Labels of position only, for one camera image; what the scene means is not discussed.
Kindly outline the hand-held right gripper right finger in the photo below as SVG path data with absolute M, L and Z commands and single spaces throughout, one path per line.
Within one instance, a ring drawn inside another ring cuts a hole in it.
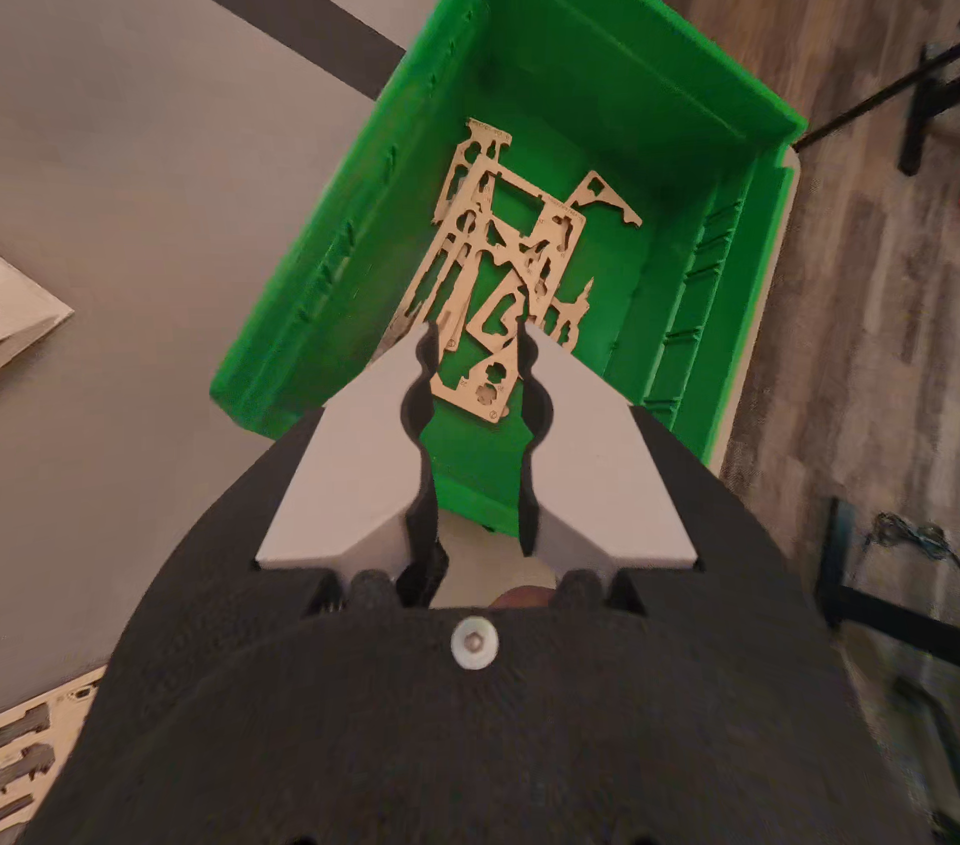
M 689 570 L 698 553 L 636 408 L 535 324 L 517 331 L 521 418 L 518 540 L 555 575 Z

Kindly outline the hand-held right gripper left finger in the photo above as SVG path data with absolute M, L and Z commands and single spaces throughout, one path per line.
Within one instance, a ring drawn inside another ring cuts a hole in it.
M 432 602 L 445 551 L 422 435 L 439 359 L 436 323 L 415 325 L 330 397 L 258 548 L 260 569 L 329 570 L 343 590 L 380 572 L 402 604 Z

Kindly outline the wooden sheet frame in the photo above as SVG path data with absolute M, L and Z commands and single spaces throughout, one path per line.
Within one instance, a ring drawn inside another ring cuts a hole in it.
M 450 165 L 440 186 L 431 218 L 431 223 L 435 226 L 440 226 L 446 218 L 455 193 L 462 179 L 466 177 L 475 157 L 484 155 L 498 161 L 500 153 L 512 143 L 512 136 L 509 132 L 499 130 L 475 118 L 466 119 L 466 127 L 469 136 L 455 147 Z M 374 359 L 392 347 L 413 326 L 416 314 L 424 302 L 422 299 L 414 299 L 418 282 L 418 278 L 412 280 L 404 293 L 401 303 L 391 317 L 390 323 L 375 349 Z
M 464 310 L 469 307 L 482 256 L 489 254 L 497 265 L 508 263 L 517 279 L 510 289 L 515 296 L 511 308 L 515 313 L 514 324 L 500 346 L 461 376 L 456 387 L 446 385 L 441 376 L 435 374 L 431 389 L 436 397 L 493 424 L 503 417 L 519 378 L 518 331 L 522 312 L 534 325 L 545 323 L 586 225 L 582 209 L 596 201 L 592 184 L 598 180 L 596 173 L 588 172 L 562 202 L 484 155 L 470 168 L 455 200 L 467 194 L 467 211 L 473 213 L 474 222 L 465 234 L 464 264 L 450 297 L 462 298 Z M 494 193 L 498 182 L 541 203 L 528 235 L 520 234 L 511 226 L 498 226 L 493 206 L 485 203 L 480 194 L 480 191 Z
M 530 288 L 528 320 L 541 327 L 561 347 L 572 352 L 580 326 L 590 309 L 591 278 L 576 299 L 564 301 L 557 291 L 586 226 L 583 210 L 601 204 L 618 210 L 627 225 L 642 227 L 642 218 L 594 170 L 589 171 L 564 203 L 546 203 L 529 235 L 521 273 Z

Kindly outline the wooden parts sheet round holes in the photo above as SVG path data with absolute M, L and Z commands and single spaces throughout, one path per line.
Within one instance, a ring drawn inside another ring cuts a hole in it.
M 1 842 L 16 843 L 73 750 L 107 667 L 1 713 Z

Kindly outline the green plastic bin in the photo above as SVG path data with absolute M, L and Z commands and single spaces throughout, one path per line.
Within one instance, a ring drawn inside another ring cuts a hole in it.
M 431 223 L 477 119 L 511 135 L 476 155 Z M 467 309 L 451 293 L 484 156 L 561 202 L 597 172 L 642 219 L 595 203 L 558 287 L 589 310 L 570 351 L 717 472 L 799 177 L 796 111 L 661 0 L 439 0 L 211 388 L 241 428 L 277 439 L 375 358 L 418 279 L 413 326 L 440 330 L 454 388 L 513 330 L 518 281 L 488 253 Z M 498 181 L 498 226 L 528 236 L 542 204 Z M 517 534 L 529 441 L 517 379 L 492 423 L 438 398 L 423 436 L 442 508 Z

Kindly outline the black metal furniture leg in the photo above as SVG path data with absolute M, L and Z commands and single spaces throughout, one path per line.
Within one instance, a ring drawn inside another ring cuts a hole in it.
M 822 126 L 805 133 L 793 143 L 794 151 L 800 153 L 821 143 L 884 104 L 908 93 L 910 102 L 896 169 L 905 177 L 917 176 L 922 166 L 927 140 L 933 138 L 936 120 L 959 105 L 959 77 L 956 75 L 945 80 L 941 75 L 942 70 L 957 64 L 958 60 L 958 42 L 936 54 L 925 44 L 920 49 L 918 64 L 911 71 L 834 116 Z
M 891 603 L 853 585 L 848 564 L 857 538 L 855 507 L 834 497 L 829 503 L 821 558 L 814 585 L 817 609 L 829 629 L 854 623 L 959 667 L 959 629 L 927 614 Z M 859 545 L 857 564 L 872 547 L 907 546 L 928 560 L 959 566 L 957 553 L 944 530 L 934 524 L 917 525 L 891 512 L 879 512 Z

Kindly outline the illustrated instruction booklet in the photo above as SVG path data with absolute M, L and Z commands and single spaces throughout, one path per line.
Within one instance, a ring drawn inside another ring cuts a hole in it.
M 1 367 L 73 314 L 73 308 L 1 260 Z

